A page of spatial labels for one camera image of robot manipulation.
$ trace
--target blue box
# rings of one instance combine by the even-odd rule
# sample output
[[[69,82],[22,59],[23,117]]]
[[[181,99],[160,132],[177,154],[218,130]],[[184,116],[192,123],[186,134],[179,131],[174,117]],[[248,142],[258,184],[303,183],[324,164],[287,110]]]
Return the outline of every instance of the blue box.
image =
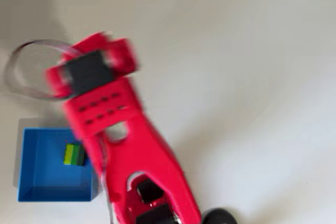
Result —
[[[18,201],[91,201],[98,180],[86,158],[83,166],[63,163],[67,143],[77,142],[68,128],[25,128]]]

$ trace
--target black rubber pad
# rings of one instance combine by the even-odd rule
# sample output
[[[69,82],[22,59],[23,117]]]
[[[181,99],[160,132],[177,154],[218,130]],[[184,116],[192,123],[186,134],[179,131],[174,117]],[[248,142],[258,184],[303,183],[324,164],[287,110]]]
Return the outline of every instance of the black rubber pad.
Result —
[[[162,198],[164,194],[164,191],[150,179],[146,179],[145,181],[139,183],[137,189],[142,198],[142,201],[145,204],[149,204],[157,199]]]
[[[136,224],[177,224],[167,204],[138,216],[136,220]]]
[[[65,64],[75,95],[81,95],[114,80],[112,70],[105,64],[102,52],[92,51]]]

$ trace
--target green block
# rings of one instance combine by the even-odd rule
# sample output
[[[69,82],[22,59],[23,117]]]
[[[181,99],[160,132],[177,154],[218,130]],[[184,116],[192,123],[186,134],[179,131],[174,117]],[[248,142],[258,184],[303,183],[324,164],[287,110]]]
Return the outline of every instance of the green block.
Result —
[[[64,164],[65,165],[84,165],[85,150],[81,144],[67,144]]]

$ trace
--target black wheel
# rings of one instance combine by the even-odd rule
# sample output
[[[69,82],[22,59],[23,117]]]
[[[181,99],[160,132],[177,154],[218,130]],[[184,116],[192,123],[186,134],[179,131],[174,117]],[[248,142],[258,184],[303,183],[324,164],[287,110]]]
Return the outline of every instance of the black wheel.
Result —
[[[237,221],[226,210],[216,208],[205,215],[202,224],[237,224]]]

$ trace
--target hole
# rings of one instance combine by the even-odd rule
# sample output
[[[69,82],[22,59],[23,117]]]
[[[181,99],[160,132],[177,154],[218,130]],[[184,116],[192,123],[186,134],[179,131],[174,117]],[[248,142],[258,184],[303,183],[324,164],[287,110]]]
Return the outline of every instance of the hole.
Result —
[[[113,98],[116,98],[116,97],[119,97],[120,94],[119,94],[119,93],[113,93],[111,96],[112,96]]]
[[[86,110],[86,107],[85,107],[85,106],[81,106],[81,107],[78,109],[79,112],[83,112],[83,111],[85,111],[85,110]]]
[[[150,179],[146,179],[137,186],[138,194],[141,196],[145,204],[152,203],[153,201],[163,197],[163,190]]]
[[[134,179],[136,179],[137,177],[144,175],[144,172],[135,172],[133,174],[131,174],[128,179],[127,179],[127,191],[130,191],[132,189],[132,182]]]
[[[124,122],[117,123],[105,129],[106,133],[110,137],[111,143],[117,143],[124,138],[126,138],[128,134],[128,128]]]
[[[136,217],[136,224],[148,224],[148,223],[169,223],[178,224],[179,221],[175,219],[174,212],[168,204],[162,204],[154,209],[151,209]]]

